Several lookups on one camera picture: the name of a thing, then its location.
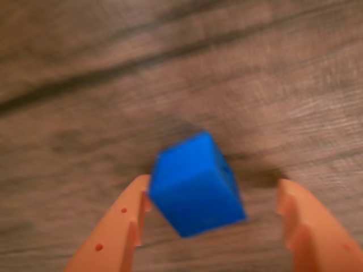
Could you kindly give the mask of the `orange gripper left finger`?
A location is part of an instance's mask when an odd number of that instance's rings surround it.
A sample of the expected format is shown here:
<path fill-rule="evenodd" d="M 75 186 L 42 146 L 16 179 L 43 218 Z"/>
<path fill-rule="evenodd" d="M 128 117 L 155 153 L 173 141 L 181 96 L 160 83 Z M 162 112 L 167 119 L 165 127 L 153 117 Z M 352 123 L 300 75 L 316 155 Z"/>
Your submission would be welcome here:
<path fill-rule="evenodd" d="M 131 271 L 134 250 L 141 245 L 150 175 L 140 175 L 119 195 L 91 235 L 75 252 L 65 271 Z"/>

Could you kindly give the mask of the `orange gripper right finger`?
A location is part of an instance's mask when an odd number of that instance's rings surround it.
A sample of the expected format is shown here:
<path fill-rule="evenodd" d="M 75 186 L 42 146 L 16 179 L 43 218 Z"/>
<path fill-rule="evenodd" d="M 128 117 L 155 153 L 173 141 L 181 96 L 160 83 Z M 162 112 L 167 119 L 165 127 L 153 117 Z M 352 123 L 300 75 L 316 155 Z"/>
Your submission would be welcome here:
<path fill-rule="evenodd" d="M 309 190 L 281 179 L 277 196 L 294 271 L 362 271 L 361 247 Z"/>

